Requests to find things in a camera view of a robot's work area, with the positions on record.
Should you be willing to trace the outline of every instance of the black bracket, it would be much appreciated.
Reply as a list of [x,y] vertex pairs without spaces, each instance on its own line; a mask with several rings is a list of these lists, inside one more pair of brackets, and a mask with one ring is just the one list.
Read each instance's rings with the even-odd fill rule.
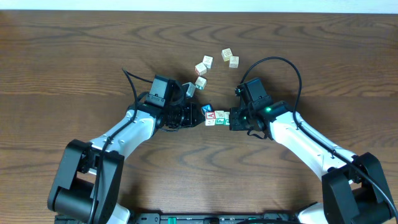
[[[374,155],[367,152],[362,156],[355,156],[353,164],[372,177],[393,201],[381,164]],[[349,180],[361,183],[361,187],[352,190]],[[330,224],[384,223],[394,216],[382,195],[348,165],[323,175],[322,190],[323,208]]]
[[[76,139],[66,146],[47,200],[50,210],[85,223],[88,221],[93,204],[94,184],[76,176],[77,172],[86,172],[88,167],[96,169],[99,152],[90,143]],[[113,213],[118,199],[123,163],[124,156],[117,152],[104,153],[94,223],[106,223]]]

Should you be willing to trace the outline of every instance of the wood grain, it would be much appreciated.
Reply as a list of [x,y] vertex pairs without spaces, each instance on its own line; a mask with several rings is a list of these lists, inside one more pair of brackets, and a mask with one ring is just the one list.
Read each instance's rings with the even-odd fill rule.
[[[238,105],[233,89],[251,64],[293,61],[303,79],[300,113],[337,144],[376,155],[397,203],[397,18],[0,12],[0,223],[53,221],[47,197],[66,144],[103,134],[133,100],[121,67],[194,82],[204,55],[213,68],[195,94],[220,110]],[[221,58],[228,47],[238,69]],[[293,102],[297,77],[286,64],[264,63],[250,77]],[[289,150],[224,126],[157,133],[127,159],[119,195],[127,208],[165,213],[263,212],[321,200],[320,181]]]

